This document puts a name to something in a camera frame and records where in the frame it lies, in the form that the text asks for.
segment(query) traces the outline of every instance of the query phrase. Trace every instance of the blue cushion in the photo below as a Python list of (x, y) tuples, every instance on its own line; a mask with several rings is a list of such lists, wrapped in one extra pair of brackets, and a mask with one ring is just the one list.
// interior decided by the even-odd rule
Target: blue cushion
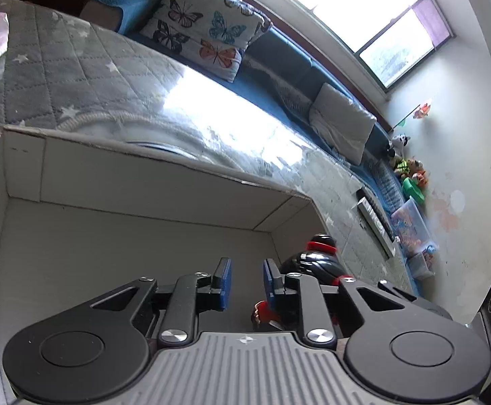
[(268, 88), (266, 84), (270, 85), (270, 80), (268, 75), (265, 77), (263, 75), (266, 75), (266, 73), (241, 66), (232, 83), (219, 78), (218, 80), (213, 79), (240, 97), (249, 100), (253, 105), (258, 106), (284, 125), (293, 128), (292, 122), (285, 114), (285, 110), (277, 102), (277, 98), (271, 96), (266, 90)]
[(296, 85), (311, 68), (311, 58), (274, 27), (245, 52), (291, 85)]
[(298, 81), (296, 88), (304, 93), (312, 101), (317, 98), (320, 89), (325, 83), (329, 83), (335, 89), (341, 91), (348, 98), (358, 102), (357, 99), (346, 89), (341, 82), (334, 78), (320, 63), (312, 61), (311, 68), (304, 74), (303, 78)]
[(98, 0), (100, 3), (122, 9), (122, 22), (118, 33), (126, 35), (145, 19), (161, 0)]
[(384, 199), (384, 196), (382, 195), (382, 193), (380, 192), (380, 189), (379, 189), (377, 183), (375, 182), (373, 175), (369, 171), (368, 167), (365, 166), (363, 163), (359, 166), (351, 164), (350, 170), (352, 170), (358, 178), (360, 178), (363, 182), (365, 182), (365, 184), (367, 184), (371, 188), (371, 190), (374, 191), (375, 195), (377, 196), (378, 200), (380, 201), (380, 205), (382, 205), (382, 208), (384, 208), (384, 211), (387, 214), (391, 214), (392, 213), (391, 208), (388, 205), (388, 203), (386, 202), (386, 200)]

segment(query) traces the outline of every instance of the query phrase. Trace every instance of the window frame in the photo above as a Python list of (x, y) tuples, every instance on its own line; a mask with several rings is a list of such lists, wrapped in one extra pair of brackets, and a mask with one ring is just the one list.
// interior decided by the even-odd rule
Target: window frame
[(448, 23), (446, 17), (440, 10), (440, 7), (436, 0), (431, 0), (433, 2), (433, 5), (435, 6), (435, 9), (439, 13), (439, 16), (441, 17), (442, 21), (446, 25), (446, 28), (448, 29), (448, 32), (450, 36), (448, 36), (446, 39), (443, 40), (438, 46), (434, 47), (433, 49), (430, 50), (428, 53), (426, 53), (420, 60), (412, 64), (408, 69), (406, 69), (404, 72), (402, 72), (399, 77), (393, 81), (390, 85), (385, 86), (384, 83), (378, 78), (378, 76), (375, 74), (375, 72), (371, 69), (371, 67), (360, 57), (360, 54), (363, 53), (368, 47), (370, 47), (377, 39), (379, 39), (384, 33), (386, 33), (390, 27), (392, 27), (397, 21), (399, 21), (404, 15), (406, 15), (410, 10), (412, 10), (415, 6), (417, 6), (420, 2), (423, 0), (417, 0), (412, 6), (408, 6), (403, 12), (401, 12), (397, 17), (393, 18), (386, 26), (384, 26), (378, 33), (376, 33), (368, 42), (366, 42), (359, 50), (354, 52), (345, 41), (343, 41), (336, 32), (334, 32), (330, 27), (328, 27), (324, 21), (322, 21), (315, 13), (313, 12), (315, 8), (318, 6), (315, 5), (313, 8), (308, 9), (306, 6), (304, 6), (300, 1), (298, 0), (291, 0), (294, 2), (294, 4), (298, 5), (303, 11), (305, 11), (310, 17), (312, 17), (315, 22), (319, 23), (323, 28), (325, 28), (334, 38), (341, 44), (345, 50), (352, 55), (360, 64), (360, 66), (366, 70), (369, 76), (371, 76), (374, 80), (374, 82), (379, 86), (380, 89), (385, 94), (388, 94), (390, 91), (396, 88), (400, 83), (402, 83), (414, 70), (416, 70), (423, 62), (427, 60), (431, 55), (433, 55), (436, 51), (438, 51), (445, 43), (447, 43), (450, 39), (455, 37), (455, 34), (453, 33), (450, 24)]

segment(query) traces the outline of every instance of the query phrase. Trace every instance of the blue sofa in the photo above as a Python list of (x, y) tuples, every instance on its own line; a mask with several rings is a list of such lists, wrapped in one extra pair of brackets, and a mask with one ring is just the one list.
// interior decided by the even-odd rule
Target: blue sofa
[[(154, 40), (141, 35), (139, 30), (144, 26), (149, 17), (155, 10), (156, 5), (161, 0), (92, 0), (97, 5), (114, 8), (115, 25), (112, 29), (121, 33), (136, 42), (144, 44), (153, 50), (157, 50), (165, 55), (180, 61), (219, 84), (230, 89), (239, 96), (249, 100), (268, 114), (276, 117), (282, 123), (294, 129), (300, 135), (315, 143), (328, 154), (337, 159), (341, 157), (333, 151), (328, 144), (313, 130), (309, 124), (308, 111), (296, 110), (287, 107), (282, 99), (280, 91), (276, 89), (270, 75), (262, 70), (242, 65), (234, 82), (227, 82), (217, 76), (196, 66), (192, 62), (185, 60), (182, 56), (173, 54), (168, 48), (155, 42)], [(81, 18), (101, 24), (101, 21), (90, 17), (88, 11), (83, 10)], [(263, 36), (257, 39), (248, 47), (245, 53), (263, 67), (276, 74), (286, 83), (293, 86), (304, 94), (310, 101), (314, 101), (324, 83), (329, 83), (334, 88), (341, 91), (345, 96), (354, 102), (358, 100), (346, 89), (334, 76), (332, 76), (319, 62), (312, 58), (299, 45), (284, 35), (277, 28), (273, 27)], [(397, 180), (391, 181), (392, 184), (382, 185), (379, 175), (371, 170), (378, 160), (386, 158), (386, 149), (389, 137), (384, 129), (377, 123), (365, 145), (367, 151), (373, 159), (363, 160), (360, 166), (351, 165), (350, 168), (366, 182), (379, 197), (382, 206), (388, 214), (395, 211), (401, 204), (403, 197), (400, 185)]]

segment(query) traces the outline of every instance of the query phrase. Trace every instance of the blue butterfly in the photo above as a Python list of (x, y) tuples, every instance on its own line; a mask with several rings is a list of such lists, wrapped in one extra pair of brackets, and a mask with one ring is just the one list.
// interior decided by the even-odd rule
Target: blue butterfly
[(246, 26), (231, 26), (227, 27), (225, 19), (221, 12), (214, 12), (214, 19), (212, 20), (212, 28), (208, 31), (210, 36), (214, 39), (222, 39), (225, 44), (234, 44), (234, 39), (240, 36), (244, 30), (247, 29)]

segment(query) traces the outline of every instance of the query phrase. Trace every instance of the white cardboard box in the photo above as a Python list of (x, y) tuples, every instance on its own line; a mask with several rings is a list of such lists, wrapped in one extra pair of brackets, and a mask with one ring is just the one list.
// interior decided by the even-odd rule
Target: white cardboard box
[(262, 261), (325, 232), (310, 198), (239, 171), (80, 134), (0, 126), (1, 369), (23, 327), (142, 275), (158, 283), (233, 259), (229, 310), (201, 330), (247, 331)]

